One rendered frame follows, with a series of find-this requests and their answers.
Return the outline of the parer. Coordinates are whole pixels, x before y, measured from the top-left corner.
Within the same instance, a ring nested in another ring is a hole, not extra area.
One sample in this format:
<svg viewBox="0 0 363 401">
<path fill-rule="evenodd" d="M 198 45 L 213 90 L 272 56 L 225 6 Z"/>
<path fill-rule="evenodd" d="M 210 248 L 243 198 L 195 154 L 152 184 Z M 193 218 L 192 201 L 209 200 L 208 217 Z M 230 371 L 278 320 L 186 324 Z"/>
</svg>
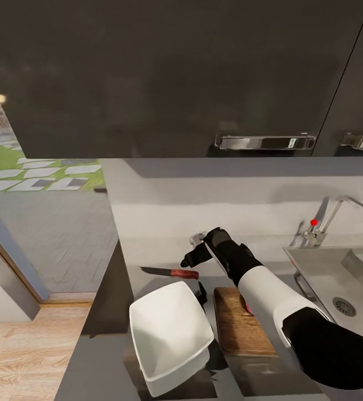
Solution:
<svg viewBox="0 0 363 401">
<path fill-rule="evenodd" d="M 198 271 L 188 271 L 188 270 L 176 270 L 176 269 L 164 269 L 164 268 L 152 268 L 152 267 L 141 267 L 143 270 L 155 273 L 164 273 L 171 276 L 178 275 L 182 277 L 199 277 Z"/>
</svg>

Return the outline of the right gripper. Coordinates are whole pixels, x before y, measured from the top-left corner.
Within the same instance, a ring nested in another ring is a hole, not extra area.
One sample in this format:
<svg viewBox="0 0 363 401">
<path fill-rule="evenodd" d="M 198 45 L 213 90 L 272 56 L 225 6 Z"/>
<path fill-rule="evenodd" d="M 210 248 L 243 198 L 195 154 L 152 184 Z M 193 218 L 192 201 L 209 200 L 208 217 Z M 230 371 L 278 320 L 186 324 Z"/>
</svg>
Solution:
<svg viewBox="0 0 363 401">
<path fill-rule="evenodd" d="M 206 262 L 208 260 L 209 258 L 203 256 L 202 253 L 200 252 L 200 245 L 199 245 L 194 249 L 194 251 L 191 251 L 185 255 L 184 260 L 181 262 L 180 265 L 181 267 L 190 266 L 191 268 L 194 268 L 200 263 Z"/>
</svg>

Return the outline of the cutting board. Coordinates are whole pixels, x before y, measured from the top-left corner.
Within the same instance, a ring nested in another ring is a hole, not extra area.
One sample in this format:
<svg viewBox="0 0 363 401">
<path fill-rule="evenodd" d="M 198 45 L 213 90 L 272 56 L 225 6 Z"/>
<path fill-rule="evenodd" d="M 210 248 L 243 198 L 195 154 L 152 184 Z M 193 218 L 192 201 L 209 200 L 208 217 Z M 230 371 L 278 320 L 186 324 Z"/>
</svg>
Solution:
<svg viewBox="0 0 363 401">
<path fill-rule="evenodd" d="M 277 355 L 237 287 L 217 287 L 214 301 L 220 345 L 227 353 Z"/>
</svg>

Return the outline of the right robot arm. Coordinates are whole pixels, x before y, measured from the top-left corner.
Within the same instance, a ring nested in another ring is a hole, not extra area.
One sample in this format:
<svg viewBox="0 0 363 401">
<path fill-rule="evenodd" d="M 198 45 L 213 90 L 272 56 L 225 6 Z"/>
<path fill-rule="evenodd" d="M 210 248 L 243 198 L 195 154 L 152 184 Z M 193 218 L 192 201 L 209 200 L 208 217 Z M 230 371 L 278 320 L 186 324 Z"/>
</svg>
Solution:
<svg viewBox="0 0 363 401">
<path fill-rule="evenodd" d="M 214 258 L 248 303 L 277 355 L 306 373 L 331 401 L 363 401 L 363 336 L 334 322 L 220 227 L 189 237 L 181 267 Z"/>
</svg>

